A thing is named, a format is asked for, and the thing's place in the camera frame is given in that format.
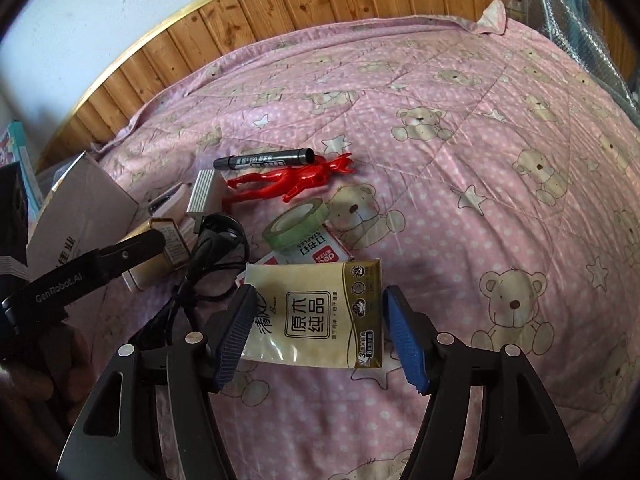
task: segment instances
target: metal screw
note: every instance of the metal screw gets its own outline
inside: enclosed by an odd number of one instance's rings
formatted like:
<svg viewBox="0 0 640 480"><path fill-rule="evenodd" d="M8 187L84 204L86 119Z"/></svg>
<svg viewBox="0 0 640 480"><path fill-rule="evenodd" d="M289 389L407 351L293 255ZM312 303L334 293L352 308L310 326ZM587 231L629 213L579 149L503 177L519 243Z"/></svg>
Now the metal screw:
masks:
<svg viewBox="0 0 640 480"><path fill-rule="evenodd" d="M120 348L118 348L118 355L120 357L127 357L131 354L133 354L133 351L135 350L134 346L132 344L126 343L124 345L122 345Z"/></svg>
<svg viewBox="0 0 640 480"><path fill-rule="evenodd" d="M184 340L190 345L195 345L196 343L202 341L202 334L200 332L189 332L184 337Z"/></svg>
<svg viewBox="0 0 640 480"><path fill-rule="evenodd" d="M518 357L520 355L520 348L516 345L507 345L504 347L504 353L511 357Z"/></svg>
<svg viewBox="0 0 640 480"><path fill-rule="evenodd" d="M436 341L441 345L451 345L456 339L449 332L440 332Z"/></svg>

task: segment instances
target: bubble wrap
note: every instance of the bubble wrap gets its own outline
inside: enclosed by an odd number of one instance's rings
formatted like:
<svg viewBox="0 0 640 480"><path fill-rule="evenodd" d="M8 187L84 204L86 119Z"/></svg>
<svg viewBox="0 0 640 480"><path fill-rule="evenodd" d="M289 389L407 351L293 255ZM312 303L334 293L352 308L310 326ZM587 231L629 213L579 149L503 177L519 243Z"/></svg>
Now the bubble wrap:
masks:
<svg viewBox="0 0 640 480"><path fill-rule="evenodd" d="M526 25L564 50L640 128L638 103L611 59L589 0L525 0Z"/></svg>

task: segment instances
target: gold trim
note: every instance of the gold trim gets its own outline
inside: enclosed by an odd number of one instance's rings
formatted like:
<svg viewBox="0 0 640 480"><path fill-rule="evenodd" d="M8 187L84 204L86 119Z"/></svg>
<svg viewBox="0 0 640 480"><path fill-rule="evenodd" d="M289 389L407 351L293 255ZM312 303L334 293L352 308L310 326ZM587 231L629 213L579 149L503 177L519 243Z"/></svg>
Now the gold trim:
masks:
<svg viewBox="0 0 640 480"><path fill-rule="evenodd" d="M78 112L80 107L91 97L91 95L104 83L107 78L113 74L129 57L139 51L143 46L145 46L149 41L155 38L161 32L167 30L171 27L175 22L183 19L187 14L190 14L194 10L199 9L200 7L212 2L213 0L193 0L191 3L185 5L183 8L174 12L168 18L162 20L162 22L158 23L154 28L144 34L141 38L135 41L129 48L127 48L122 54L120 54L105 70L102 72L97 79L89 86L89 88L82 94L82 97L78 99L76 104L71 108L68 114L66 114L65 118L60 123L60 126L57 127L56 131L53 133L47 145L42 150L38 161L36 163L36 172L43 170L47 165L47 153L50 150L50 147L56 142L62 131L69 124L69 121L72 117Z"/></svg>

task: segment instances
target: pink blanket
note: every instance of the pink blanket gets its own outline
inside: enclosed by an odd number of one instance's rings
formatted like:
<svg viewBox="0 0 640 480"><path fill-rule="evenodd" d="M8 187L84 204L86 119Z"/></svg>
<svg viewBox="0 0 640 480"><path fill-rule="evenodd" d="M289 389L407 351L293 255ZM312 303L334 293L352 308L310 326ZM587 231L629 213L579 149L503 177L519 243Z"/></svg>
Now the pink blanket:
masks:
<svg viewBox="0 0 640 480"><path fill-rule="evenodd" d="M302 30L165 90L102 164L145 202L219 156L307 146L353 153L355 174L299 199L323 197L356 257L382 258L385 284L470 345L518 344L578 453L616 423L640 368L640 137L577 64L498 1L478 24L419 16ZM234 209L254 257L285 208ZM169 290L110 285L98 370ZM212 398L239 478L399 478L427 399L385 349L382 370L241 363Z"/></svg>

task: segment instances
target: marker pen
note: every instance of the marker pen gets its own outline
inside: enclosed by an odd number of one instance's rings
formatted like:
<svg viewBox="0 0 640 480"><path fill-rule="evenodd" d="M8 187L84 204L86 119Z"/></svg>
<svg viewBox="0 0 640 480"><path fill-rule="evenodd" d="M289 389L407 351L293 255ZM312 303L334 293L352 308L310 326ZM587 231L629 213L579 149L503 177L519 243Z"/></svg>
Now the marker pen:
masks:
<svg viewBox="0 0 640 480"><path fill-rule="evenodd" d="M306 166L316 160L311 148L285 150L283 152L255 153L254 155L225 156L213 161L216 170L239 170L240 168L280 168L283 166Z"/></svg>

